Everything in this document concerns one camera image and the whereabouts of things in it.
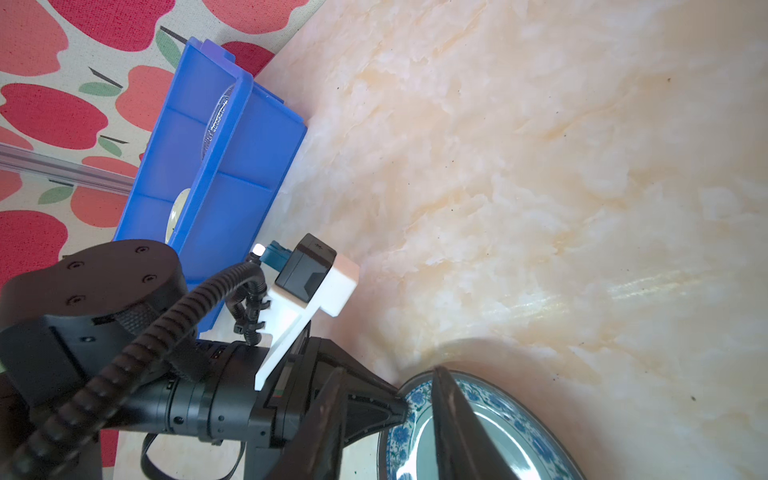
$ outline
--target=apple-patterned tablecloth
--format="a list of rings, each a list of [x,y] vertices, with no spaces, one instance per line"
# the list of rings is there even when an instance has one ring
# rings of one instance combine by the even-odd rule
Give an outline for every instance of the apple-patterned tablecloth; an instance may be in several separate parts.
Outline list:
[[[189,37],[222,45],[255,75],[322,3],[0,0],[0,142],[135,176]],[[17,174],[0,175],[0,197],[21,185]],[[40,204],[69,202],[99,228],[118,225],[126,200],[49,190]]]

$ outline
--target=marble countertop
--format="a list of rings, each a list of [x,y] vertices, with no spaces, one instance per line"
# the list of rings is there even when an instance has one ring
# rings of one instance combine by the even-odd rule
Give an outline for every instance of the marble countertop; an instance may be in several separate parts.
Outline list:
[[[766,25],[761,0],[327,0],[257,78],[309,127],[260,239],[360,264],[316,335],[395,384],[486,378],[590,480],[762,478]]]

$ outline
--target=blue plastic tray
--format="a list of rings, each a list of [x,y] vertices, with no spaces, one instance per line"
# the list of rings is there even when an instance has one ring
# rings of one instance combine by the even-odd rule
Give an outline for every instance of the blue plastic tray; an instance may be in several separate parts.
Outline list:
[[[303,119],[231,53],[190,38],[114,239],[165,241],[170,209],[190,188],[168,245],[192,290],[243,261],[305,133]],[[201,332],[220,309],[200,322]]]

